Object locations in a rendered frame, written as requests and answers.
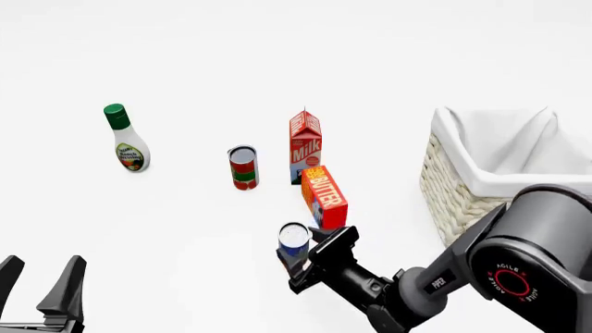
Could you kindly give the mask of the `red tomato sauce can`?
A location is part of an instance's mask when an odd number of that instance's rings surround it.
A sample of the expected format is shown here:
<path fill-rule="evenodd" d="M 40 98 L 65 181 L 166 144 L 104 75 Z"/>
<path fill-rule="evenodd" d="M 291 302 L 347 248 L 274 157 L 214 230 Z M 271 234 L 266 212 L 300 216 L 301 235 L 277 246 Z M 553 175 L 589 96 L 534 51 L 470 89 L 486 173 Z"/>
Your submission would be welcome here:
<path fill-rule="evenodd" d="M 228 150 L 228 160 L 233 184 L 240 191 L 253 190 L 259 183 L 257 154 L 249 145 L 239 145 Z"/>

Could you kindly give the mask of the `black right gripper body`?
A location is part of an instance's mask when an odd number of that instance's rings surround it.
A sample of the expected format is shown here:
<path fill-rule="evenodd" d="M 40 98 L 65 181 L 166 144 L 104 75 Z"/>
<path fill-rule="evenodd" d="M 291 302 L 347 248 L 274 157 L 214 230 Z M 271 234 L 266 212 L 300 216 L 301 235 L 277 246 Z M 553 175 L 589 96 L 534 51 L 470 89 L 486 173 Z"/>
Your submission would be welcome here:
<path fill-rule="evenodd" d="M 352 248 L 359 239 L 356 227 L 345 227 L 345 230 L 333 240 L 317 243 L 308 252 L 310 264 L 302 279 L 290 279 L 290 290 L 299 294 L 319 282 L 323 282 L 337 293 L 346 286 L 343 276 L 347 268 L 352 268 L 356 260 L 353 258 Z"/>

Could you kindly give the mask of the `woven basket with white liner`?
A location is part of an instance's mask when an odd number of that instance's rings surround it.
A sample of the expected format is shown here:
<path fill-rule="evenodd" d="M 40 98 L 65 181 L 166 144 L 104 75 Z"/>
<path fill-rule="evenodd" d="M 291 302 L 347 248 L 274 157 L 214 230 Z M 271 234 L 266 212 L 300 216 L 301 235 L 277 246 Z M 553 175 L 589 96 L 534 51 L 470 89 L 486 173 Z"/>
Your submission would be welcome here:
<path fill-rule="evenodd" d="M 435 110 L 420 190 L 445 245 L 536 184 L 563 185 L 592 199 L 592 138 L 550 107 Z"/>

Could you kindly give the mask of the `blue white soup can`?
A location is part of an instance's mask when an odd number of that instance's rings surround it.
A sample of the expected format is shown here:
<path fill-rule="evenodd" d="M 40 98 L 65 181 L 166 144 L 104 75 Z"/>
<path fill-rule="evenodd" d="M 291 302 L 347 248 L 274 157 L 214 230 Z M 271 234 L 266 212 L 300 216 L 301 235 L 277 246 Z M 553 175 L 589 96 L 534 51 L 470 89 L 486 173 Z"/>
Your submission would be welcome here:
<path fill-rule="evenodd" d="M 289 222 L 279 230 L 277 235 L 278 248 L 295 256 L 300 252 L 309 252 L 311 235 L 309 229 L 298 222 Z"/>

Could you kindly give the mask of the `white salad dressing bottle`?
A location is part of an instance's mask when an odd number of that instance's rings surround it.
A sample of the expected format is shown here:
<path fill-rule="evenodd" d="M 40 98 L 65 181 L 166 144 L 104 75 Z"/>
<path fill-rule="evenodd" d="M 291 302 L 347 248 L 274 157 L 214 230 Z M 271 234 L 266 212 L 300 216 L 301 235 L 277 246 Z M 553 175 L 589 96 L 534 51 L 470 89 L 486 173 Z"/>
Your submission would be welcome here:
<path fill-rule="evenodd" d="M 115 154 L 123 167 L 133 173 L 143 172 L 150 165 L 150 150 L 132 127 L 124 105 L 104 107 L 104 114 L 115 136 Z"/>

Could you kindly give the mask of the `orange red butter box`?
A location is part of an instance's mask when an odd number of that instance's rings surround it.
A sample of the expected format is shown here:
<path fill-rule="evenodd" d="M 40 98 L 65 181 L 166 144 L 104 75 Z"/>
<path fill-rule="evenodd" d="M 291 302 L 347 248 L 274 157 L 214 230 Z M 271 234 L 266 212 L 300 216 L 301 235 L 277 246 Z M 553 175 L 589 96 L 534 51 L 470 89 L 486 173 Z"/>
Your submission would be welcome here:
<path fill-rule="evenodd" d="M 302 196 L 321 229 L 345 227 L 348 202 L 325 166 L 302 172 Z"/>

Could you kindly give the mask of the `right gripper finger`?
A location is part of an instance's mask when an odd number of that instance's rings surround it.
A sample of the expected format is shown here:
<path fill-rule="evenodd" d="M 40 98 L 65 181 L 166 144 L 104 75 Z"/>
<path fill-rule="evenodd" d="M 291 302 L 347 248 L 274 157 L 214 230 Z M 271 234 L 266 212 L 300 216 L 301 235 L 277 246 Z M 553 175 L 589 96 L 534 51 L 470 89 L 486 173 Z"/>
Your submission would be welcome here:
<path fill-rule="evenodd" d="M 316 243 L 322 243 L 324 241 L 333 240 L 337 238 L 345 230 L 345 227 L 337 229 L 321 229 L 309 227 L 308 229 L 312 234 L 312 240 Z"/>
<path fill-rule="evenodd" d="M 276 249 L 277 257 L 284 265 L 290 279 L 302 279 L 305 276 L 308 263 L 308 252 L 300 252 L 295 256 L 288 254 L 284 249 Z"/>

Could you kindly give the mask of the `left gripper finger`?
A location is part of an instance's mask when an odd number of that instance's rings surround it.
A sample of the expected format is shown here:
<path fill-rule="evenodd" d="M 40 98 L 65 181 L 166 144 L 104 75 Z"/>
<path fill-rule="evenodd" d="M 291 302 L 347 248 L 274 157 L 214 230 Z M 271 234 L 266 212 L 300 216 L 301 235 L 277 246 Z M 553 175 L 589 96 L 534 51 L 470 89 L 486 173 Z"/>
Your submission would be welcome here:
<path fill-rule="evenodd" d="M 60 278 L 36 307 L 45 321 L 84 321 L 82 288 L 86 265 L 79 255 L 68 261 Z"/>
<path fill-rule="evenodd" d="M 16 255 L 9 255 L 0 263 L 0 314 L 4 311 L 8 296 L 19 279 L 24 265 L 25 263 Z"/>

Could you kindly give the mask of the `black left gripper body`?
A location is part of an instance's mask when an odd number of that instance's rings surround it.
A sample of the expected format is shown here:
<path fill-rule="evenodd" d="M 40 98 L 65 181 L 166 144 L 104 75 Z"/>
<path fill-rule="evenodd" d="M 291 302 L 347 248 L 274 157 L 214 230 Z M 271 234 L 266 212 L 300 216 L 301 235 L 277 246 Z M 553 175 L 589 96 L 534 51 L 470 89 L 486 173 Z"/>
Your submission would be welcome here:
<path fill-rule="evenodd" d="M 47 313 L 42 323 L 0 323 L 0 333 L 83 333 L 83 313 Z"/>

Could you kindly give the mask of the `red white milk carton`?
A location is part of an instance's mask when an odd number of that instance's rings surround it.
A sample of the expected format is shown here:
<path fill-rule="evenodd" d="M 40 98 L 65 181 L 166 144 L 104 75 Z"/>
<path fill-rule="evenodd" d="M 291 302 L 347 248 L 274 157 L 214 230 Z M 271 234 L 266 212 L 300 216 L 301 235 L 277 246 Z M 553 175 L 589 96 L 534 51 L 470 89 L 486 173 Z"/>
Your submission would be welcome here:
<path fill-rule="evenodd" d="M 320 121 L 307 110 L 290 120 L 290 183 L 302 184 L 306 168 L 320 166 L 322 130 Z"/>

